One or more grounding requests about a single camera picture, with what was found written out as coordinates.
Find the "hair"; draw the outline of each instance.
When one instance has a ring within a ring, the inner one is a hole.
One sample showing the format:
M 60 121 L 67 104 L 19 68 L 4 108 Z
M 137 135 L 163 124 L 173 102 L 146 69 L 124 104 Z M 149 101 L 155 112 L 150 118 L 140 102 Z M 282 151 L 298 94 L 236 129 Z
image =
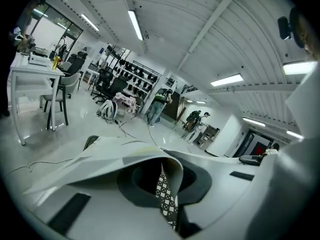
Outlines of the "hair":
M 278 143 L 274 143 L 273 145 L 273 149 L 279 151 L 280 149 L 280 145 Z

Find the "jeans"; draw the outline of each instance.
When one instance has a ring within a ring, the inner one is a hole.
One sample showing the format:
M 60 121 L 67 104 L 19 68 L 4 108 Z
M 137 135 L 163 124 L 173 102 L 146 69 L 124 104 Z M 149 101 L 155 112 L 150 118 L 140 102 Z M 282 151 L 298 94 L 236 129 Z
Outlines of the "jeans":
M 162 104 L 159 101 L 155 101 L 152 105 L 150 112 L 148 113 L 148 124 L 154 124 L 158 117 L 160 116 L 162 110 L 164 109 L 165 104 Z

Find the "ceiling light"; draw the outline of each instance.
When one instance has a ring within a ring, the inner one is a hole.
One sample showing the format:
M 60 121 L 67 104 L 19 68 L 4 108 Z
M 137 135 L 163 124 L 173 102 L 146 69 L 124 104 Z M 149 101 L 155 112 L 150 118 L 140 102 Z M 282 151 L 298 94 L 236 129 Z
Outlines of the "ceiling light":
M 93 24 L 93 23 L 91 22 L 91 20 L 87 18 L 86 15 L 81 14 L 81 17 L 84 18 L 96 31 L 99 31 L 99 28 L 97 28 L 96 25 Z
M 142 41 L 143 37 L 142 37 L 140 26 L 139 26 L 139 23 L 138 23 L 138 20 L 137 20 L 136 12 L 134 10 L 128 10 L 128 13 L 129 13 L 130 19 L 132 21 L 132 24 L 133 24 L 134 30 L 136 32 L 136 35 Z
M 309 72 L 313 71 L 316 68 L 316 66 L 316 61 L 295 62 L 283 65 L 283 70 L 287 76 L 300 75 L 308 74 Z
M 299 134 L 297 134 L 297 133 L 295 133 L 295 132 L 293 132 L 293 131 L 287 130 L 286 133 L 289 134 L 289 135 L 291 135 L 291 136 L 294 136 L 294 137 L 296 137 L 296 138 L 298 138 L 298 139 L 301 139 L 301 140 L 304 139 L 303 136 L 301 136 L 301 135 L 299 135 Z
M 253 123 L 253 124 L 256 124 L 256 125 L 258 125 L 258 126 L 263 126 L 263 127 L 266 126 L 263 122 L 254 121 L 254 120 L 251 120 L 251 119 L 248 119 L 248 118 L 244 118 L 244 117 L 243 117 L 243 120 L 244 120 L 244 121 L 247 121 L 247 122 L 250 122 L 250 123 Z
M 211 84 L 213 86 L 221 86 L 221 85 L 226 85 L 226 84 L 230 84 L 230 83 L 234 83 L 234 82 L 239 82 L 239 81 L 243 81 L 244 79 L 242 78 L 242 76 L 240 74 L 236 74 L 234 76 L 230 76 L 218 81 L 214 81 Z
M 37 9 L 33 9 L 36 13 L 40 14 L 40 15 L 43 15 L 45 17 L 48 17 L 48 15 L 44 14 L 42 11 L 39 11 Z

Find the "wire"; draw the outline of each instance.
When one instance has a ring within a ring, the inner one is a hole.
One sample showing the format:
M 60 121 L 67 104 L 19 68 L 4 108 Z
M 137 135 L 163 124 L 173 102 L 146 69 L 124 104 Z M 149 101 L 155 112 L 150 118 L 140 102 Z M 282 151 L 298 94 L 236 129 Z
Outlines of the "wire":
M 20 166 L 20 167 L 18 167 L 18 168 L 16 168 L 16 169 L 13 169 L 13 170 L 9 171 L 4 177 L 7 177 L 10 173 L 13 173 L 14 171 L 19 170 L 19 169 L 21 169 L 21 168 L 28 168 L 29 173 L 31 173 L 31 172 L 32 172 L 31 166 L 34 165 L 34 164 L 37 164 L 37 163 L 60 164 L 60 163 L 67 162 L 67 161 L 70 161 L 70 160 L 73 160 L 73 158 L 70 158 L 70 159 L 67 159 L 67 160 L 63 160 L 63 161 L 59 161 L 59 162 L 34 161 L 34 162 L 30 163 L 29 165 L 23 165 L 23 166 Z
M 158 147 L 158 145 L 157 145 L 157 143 L 155 142 L 154 138 L 152 138 L 152 136 L 151 136 L 149 126 L 148 126 L 148 131 L 149 131 L 149 134 L 150 134 L 150 137 L 151 137 L 153 143 Z

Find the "patterned fabric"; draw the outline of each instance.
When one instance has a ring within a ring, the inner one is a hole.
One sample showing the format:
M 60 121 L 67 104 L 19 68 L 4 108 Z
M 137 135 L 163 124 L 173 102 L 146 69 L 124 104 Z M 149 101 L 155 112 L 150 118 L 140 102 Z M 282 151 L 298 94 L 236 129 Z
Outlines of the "patterned fabric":
M 134 114 L 136 112 L 136 99 L 134 97 L 127 97 L 123 95 L 121 92 L 117 92 L 113 98 L 113 101 L 118 105 L 124 103 L 128 105 L 128 109 L 126 112 Z
M 175 200 L 171 195 L 171 190 L 166 176 L 163 173 L 161 173 L 158 180 L 155 196 L 160 198 L 161 212 L 172 229 L 175 230 L 177 225 L 178 208 L 176 207 Z

